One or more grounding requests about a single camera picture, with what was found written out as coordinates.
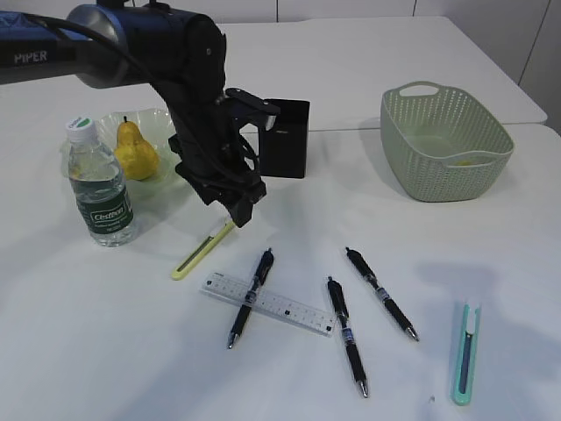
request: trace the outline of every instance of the green plastic basket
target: green plastic basket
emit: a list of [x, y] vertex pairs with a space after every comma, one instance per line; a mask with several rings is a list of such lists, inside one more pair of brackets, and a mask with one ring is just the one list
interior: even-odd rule
[[[431, 95], [405, 89], [431, 87]], [[424, 202], [473, 199], [495, 182], [514, 150], [499, 121], [462, 89], [412, 82], [386, 92], [381, 137], [391, 169]]]

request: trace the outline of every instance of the clear ruler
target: clear ruler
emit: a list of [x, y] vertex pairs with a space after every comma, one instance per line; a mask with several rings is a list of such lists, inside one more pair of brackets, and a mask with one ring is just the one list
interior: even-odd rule
[[[218, 272], [211, 274], [202, 286], [202, 291], [211, 296], [240, 305], [244, 302], [245, 293], [248, 289], [249, 282], [243, 282]], [[259, 292], [253, 309], [323, 336], [331, 336], [336, 322], [333, 313], [315, 309], [265, 289]]]

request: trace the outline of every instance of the yellow pear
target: yellow pear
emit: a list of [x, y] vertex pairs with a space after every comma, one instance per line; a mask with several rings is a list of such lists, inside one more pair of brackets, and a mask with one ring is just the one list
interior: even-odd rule
[[143, 137], [132, 121], [124, 118], [117, 129], [115, 156], [124, 170], [127, 180], [145, 180], [156, 174], [160, 157]]

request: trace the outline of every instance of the bottle cap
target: bottle cap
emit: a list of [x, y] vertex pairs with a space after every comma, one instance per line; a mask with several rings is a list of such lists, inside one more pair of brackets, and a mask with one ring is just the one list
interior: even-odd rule
[[97, 138], [96, 124], [91, 118], [75, 118], [67, 123], [66, 129], [72, 143], [88, 143]]

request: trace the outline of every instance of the basket handle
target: basket handle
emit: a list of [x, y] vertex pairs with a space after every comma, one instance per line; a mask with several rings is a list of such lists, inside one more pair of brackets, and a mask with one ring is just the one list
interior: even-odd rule
[[[455, 155], [447, 156], [442, 160], [442, 163], [447, 168], [461, 168], [461, 167], [488, 167], [494, 164], [499, 158], [503, 157], [504, 153], [488, 152], [488, 151], [470, 151], [464, 153], [457, 153]], [[491, 158], [489, 162], [483, 164], [471, 164], [471, 158]]]
[[395, 89], [397, 91], [397, 95], [399, 96], [404, 96], [402, 94], [402, 92], [405, 89], [408, 88], [414, 88], [416, 86], [428, 86], [431, 88], [435, 88], [437, 91], [433, 94], [427, 94], [427, 95], [419, 95], [419, 96], [433, 96], [436, 95], [438, 93], [438, 91], [443, 88], [443, 85], [439, 85], [438, 83], [434, 83], [434, 82], [428, 82], [428, 81], [418, 81], [418, 82], [410, 82], [410, 83], [406, 83], [405, 85], [401, 86], [400, 88]]

